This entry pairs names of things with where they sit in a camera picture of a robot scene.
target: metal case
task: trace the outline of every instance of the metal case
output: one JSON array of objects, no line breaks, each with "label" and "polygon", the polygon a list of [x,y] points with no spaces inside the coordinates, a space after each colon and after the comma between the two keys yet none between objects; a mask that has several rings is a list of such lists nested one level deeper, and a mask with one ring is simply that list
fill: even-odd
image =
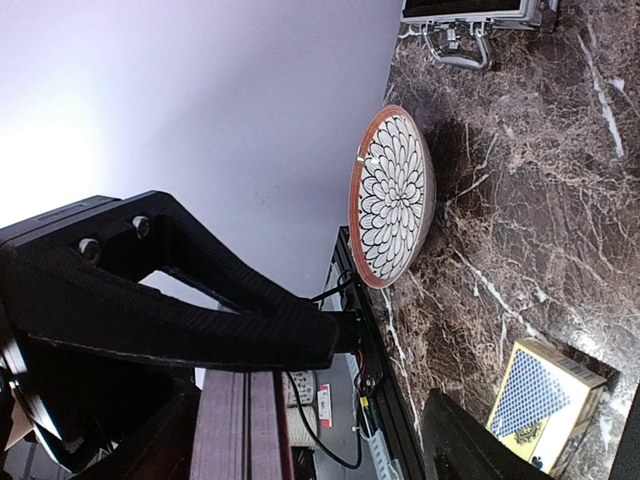
[{"label": "metal case", "polygon": [[[559,0],[405,0],[402,21],[420,25],[434,60],[471,70],[487,70],[494,58],[489,42],[492,29],[553,31]],[[460,51],[461,33],[468,30],[480,59]],[[446,33],[446,46],[439,36]]]}]

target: black object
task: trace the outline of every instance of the black object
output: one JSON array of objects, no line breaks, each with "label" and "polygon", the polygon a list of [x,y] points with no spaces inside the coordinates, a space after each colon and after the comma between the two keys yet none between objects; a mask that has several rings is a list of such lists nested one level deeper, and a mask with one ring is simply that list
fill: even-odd
[{"label": "black object", "polygon": [[189,478],[200,390],[179,384],[179,392],[146,425],[77,480],[182,480]]},{"label": "black object", "polygon": [[313,450],[310,448],[292,447],[293,478],[296,480],[318,480],[313,461]]},{"label": "black object", "polygon": [[[138,283],[156,270],[233,313]],[[252,270],[165,193],[92,197],[0,230],[2,365],[72,472],[174,401],[172,367],[328,367],[356,343],[353,321]]]},{"label": "black object", "polygon": [[[137,283],[156,270],[239,314]],[[326,368],[338,338],[329,315],[245,265],[158,192],[93,197],[0,230],[0,295],[6,320],[30,339],[137,362]]]},{"label": "black object", "polygon": [[425,404],[422,439],[427,478],[549,480],[500,443],[448,395],[433,389]]}]

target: black floral pattern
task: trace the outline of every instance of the black floral pattern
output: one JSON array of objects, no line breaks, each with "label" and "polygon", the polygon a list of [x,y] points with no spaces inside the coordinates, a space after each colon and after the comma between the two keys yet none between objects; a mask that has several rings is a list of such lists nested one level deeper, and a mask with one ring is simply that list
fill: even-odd
[{"label": "black floral pattern", "polygon": [[407,119],[389,117],[364,159],[360,237],[367,264],[381,279],[393,279],[406,268],[418,241],[425,175],[418,135]]}]

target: white wall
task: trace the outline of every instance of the white wall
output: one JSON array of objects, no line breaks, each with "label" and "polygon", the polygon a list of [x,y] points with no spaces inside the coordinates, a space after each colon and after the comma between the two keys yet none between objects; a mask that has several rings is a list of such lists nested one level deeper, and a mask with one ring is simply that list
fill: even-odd
[{"label": "white wall", "polygon": [[167,190],[254,268],[317,293],[400,9],[0,1],[0,225]]}]

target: bright light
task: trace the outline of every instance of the bright light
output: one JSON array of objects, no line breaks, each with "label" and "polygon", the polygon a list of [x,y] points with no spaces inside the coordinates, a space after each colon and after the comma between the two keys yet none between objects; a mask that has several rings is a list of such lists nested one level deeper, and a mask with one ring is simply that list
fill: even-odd
[{"label": "bright light", "polygon": [[69,117],[0,129],[0,227],[100,193],[100,137],[89,122]]}]

